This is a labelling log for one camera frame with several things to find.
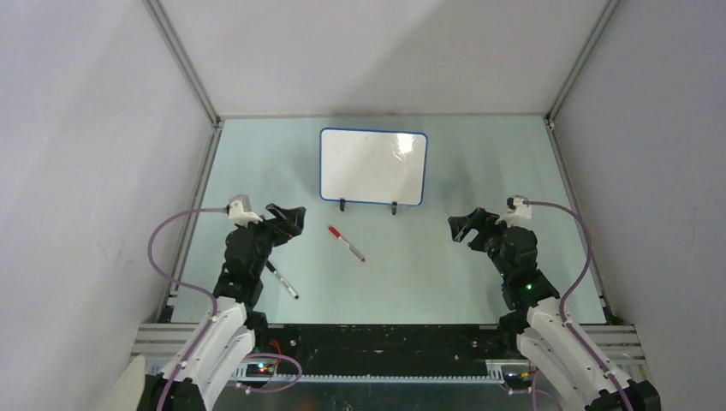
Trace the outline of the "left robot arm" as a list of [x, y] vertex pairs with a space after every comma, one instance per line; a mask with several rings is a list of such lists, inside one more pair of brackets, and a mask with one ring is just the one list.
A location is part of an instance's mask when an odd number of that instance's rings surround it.
[[270, 203], [265, 209], [271, 217], [253, 212], [244, 195], [210, 209], [226, 215], [235, 226], [225, 238], [224, 262], [212, 290], [177, 280], [156, 263], [154, 241], [173, 217], [152, 232], [147, 244], [152, 268], [170, 283], [201, 293], [210, 306], [173, 359], [145, 378], [138, 410], [211, 410], [222, 391], [233, 385], [237, 367], [269, 349], [267, 317], [254, 309], [264, 288], [261, 276], [272, 250], [302, 234], [306, 208]]

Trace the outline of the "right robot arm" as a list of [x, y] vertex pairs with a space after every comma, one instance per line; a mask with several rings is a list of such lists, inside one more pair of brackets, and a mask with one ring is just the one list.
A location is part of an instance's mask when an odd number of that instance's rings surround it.
[[477, 207], [448, 219], [454, 242], [476, 233], [468, 247], [485, 253], [502, 279], [510, 312], [498, 322], [501, 352], [527, 358], [578, 410], [661, 409], [654, 385], [635, 381], [596, 345], [539, 269], [538, 237], [521, 226], [530, 217], [530, 205], [523, 203], [511, 206], [505, 216]]

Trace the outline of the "red whiteboard marker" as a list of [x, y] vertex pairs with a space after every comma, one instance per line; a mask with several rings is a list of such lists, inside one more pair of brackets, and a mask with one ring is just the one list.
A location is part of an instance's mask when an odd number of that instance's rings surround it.
[[358, 250], [353, 244], [351, 244], [335, 227], [328, 226], [329, 232], [337, 238], [338, 241], [342, 242], [345, 247], [361, 262], [366, 262], [366, 257]]

